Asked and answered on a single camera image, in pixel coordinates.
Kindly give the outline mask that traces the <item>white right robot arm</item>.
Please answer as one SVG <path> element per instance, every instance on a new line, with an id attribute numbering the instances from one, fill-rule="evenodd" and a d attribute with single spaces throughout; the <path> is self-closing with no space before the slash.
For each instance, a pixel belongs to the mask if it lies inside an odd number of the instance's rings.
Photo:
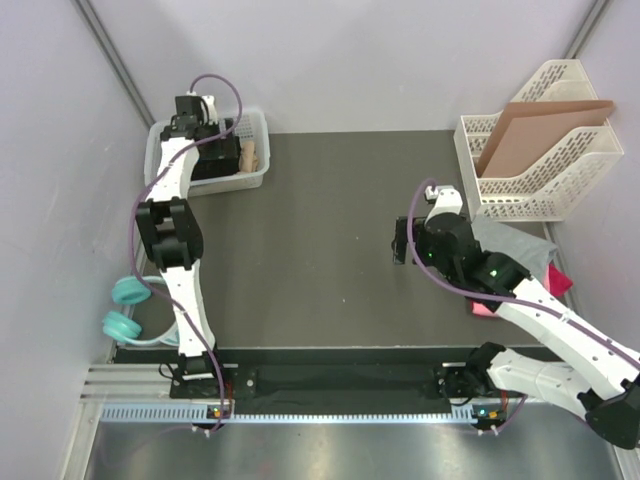
<path id="1" fill-rule="evenodd" d="M 495 390 L 543 400 L 581 418 L 623 449 L 639 445 L 639 353 L 607 337 L 553 297 L 512 257 L 481 248 L 460 214 L 399 217 L 393 260 L 411 259 L 445 289 L 476 300 L 560 358 L 554 364 L 486 342 L 462 376 L 476 395 Z"/>

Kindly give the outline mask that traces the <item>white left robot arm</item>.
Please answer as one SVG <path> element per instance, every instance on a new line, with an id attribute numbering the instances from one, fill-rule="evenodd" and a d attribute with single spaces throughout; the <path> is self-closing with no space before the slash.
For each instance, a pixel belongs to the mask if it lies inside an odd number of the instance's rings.
<path id="1" fill-rule="evenodd" d="M 206 318 L 200 287 L 204 253 L 201 229 L 188 203 L 193 169 L 199 159 L 196 137 L 209 120 L 209 107 L 194 93 L 175 98 L 176 114 L 160 134 L 156 177 L 138 201 L 135 220 L 147 258 L 159 270 L 178 331 L 177 381 L 193 384 L 205 396 L 226 387 L 215 335 Z"/>

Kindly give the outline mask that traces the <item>black t shirt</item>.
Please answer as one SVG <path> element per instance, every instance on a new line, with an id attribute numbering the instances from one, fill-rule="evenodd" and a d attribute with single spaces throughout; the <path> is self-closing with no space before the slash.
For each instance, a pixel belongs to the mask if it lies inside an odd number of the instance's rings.
<path id="1" fill-rule="evenodd" d="M 220 120 L 218 124 L 203 125 L 196 128 L 195 140 L 215 136 L 231 127 L 232 118 Z M 240 140 L 234 133 L 197 147 L 199 159 L 196 162 L 191 180 L 207 180 L 234 175 L 239 172 L 239 160 L 241 155 Z"/>

